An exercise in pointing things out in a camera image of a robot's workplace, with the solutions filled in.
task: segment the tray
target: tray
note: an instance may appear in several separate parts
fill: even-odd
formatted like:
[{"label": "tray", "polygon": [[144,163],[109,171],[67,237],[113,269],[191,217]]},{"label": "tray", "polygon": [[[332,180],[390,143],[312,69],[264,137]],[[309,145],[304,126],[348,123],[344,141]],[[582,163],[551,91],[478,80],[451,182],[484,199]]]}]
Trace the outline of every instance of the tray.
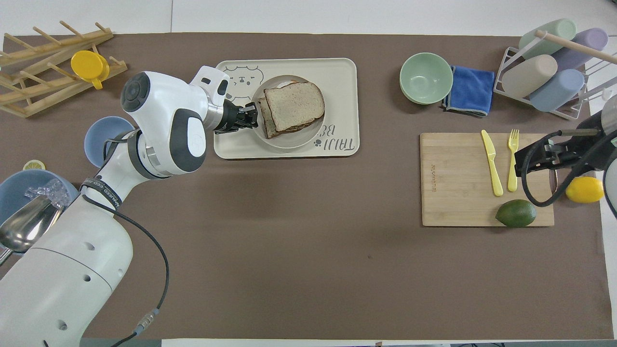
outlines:
[{"label": "tray", "polygon": [[223,61],[217,69],[230,76],[226,98],[235,105],[251,101],[259,86],[274,77],[299,76],[316,84],[328,115],[313,141],[292,149],[263,142],[253,129],[214,135],[214,151],[224,159],[350,156],[360,147],[358,79],[347,58]]}]

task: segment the avocado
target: avocado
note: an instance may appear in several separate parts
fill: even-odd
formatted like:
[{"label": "avocado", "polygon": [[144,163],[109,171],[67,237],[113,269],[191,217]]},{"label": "avocado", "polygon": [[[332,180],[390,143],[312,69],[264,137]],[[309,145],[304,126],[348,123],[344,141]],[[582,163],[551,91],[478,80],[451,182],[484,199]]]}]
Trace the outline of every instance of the avocado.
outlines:
[{"label": "avocado", "polygon": [[516,199],[501,205],[495,218],[508,228],[522,228],[536,219],[536,208],[527,200]]}]

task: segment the light blue bowl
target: light blue bowl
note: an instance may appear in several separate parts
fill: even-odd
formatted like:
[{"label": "light blue bowl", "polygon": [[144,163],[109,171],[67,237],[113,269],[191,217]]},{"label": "light blue bowl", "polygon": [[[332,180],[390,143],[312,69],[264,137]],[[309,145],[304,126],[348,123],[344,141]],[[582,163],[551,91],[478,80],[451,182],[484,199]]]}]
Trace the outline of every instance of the light blue bowl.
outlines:
[{"label": "light blue bowl", "polygon": [[86,132],[83,140],[83,150],[86,157],[96,167],[103,166],[103,146],[105,140],[115,138],[121,133],[134,130],[135,127],[126,119],[116,115],[97,120]]},{"label": "light blue bowl", "polygon": [[4,180],[0,184],[0,224],[31,201],[24,195],[29,187],[44,186],[54,178],[62,182],[71,201],[77,198],[79,192],[69,181],[47,170],[28,169],[14,173]]}]

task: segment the cartoon bear drawing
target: cartoon bear drawing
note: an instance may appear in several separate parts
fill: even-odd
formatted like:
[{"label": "cartoon bear drawing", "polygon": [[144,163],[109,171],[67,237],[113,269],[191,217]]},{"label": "cartoon bear drawing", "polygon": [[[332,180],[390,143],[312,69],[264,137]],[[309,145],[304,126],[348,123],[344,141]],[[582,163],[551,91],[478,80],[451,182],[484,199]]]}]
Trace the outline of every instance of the cartoon bear drawing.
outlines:
[{"label": "cartoon bear drawing", "polygon": [[263,83],[263,72],[259,69],[259,66],[225,67],[223,72],[230,76],[228,91],[233,93],[233,95],[227,93],[226,98],[234,104],[240,104],[240,106],[248,104],[256,88]]}]

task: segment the plate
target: plate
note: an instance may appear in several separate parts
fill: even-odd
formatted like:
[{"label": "plate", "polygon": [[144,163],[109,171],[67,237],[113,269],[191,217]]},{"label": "plate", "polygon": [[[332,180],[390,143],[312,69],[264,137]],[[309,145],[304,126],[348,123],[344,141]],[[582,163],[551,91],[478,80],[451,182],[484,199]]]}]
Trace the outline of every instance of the plate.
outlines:
[{"label": "plate", "polygon": [[308,81],[300,76],[294,75],[277,76],[262,83],[259,88],[257,88],[257,91],[251,99],[253,102],[255,102],[255,105],[257,105],[257,124],[259,124],[257,128],[253,128],[253,131],[255,131],[255,134],[257,135],[257,137],[260,138],[260,140],[269,144],[270,146],[282,149],[298,148],[311,142],[317,136],[317,134],[319,133],[319,129],[323,125],[326,114],[324,114],[323,117],[314,121],[308,127],[300,129],[297,132],[282,133],[273,138],[266,137],[265,126],[263,124],[262,108],[259,106],[259,99],[263,98],[264,96],[263,90],[271,88],[282,88],[295,82],[303,83]]}]

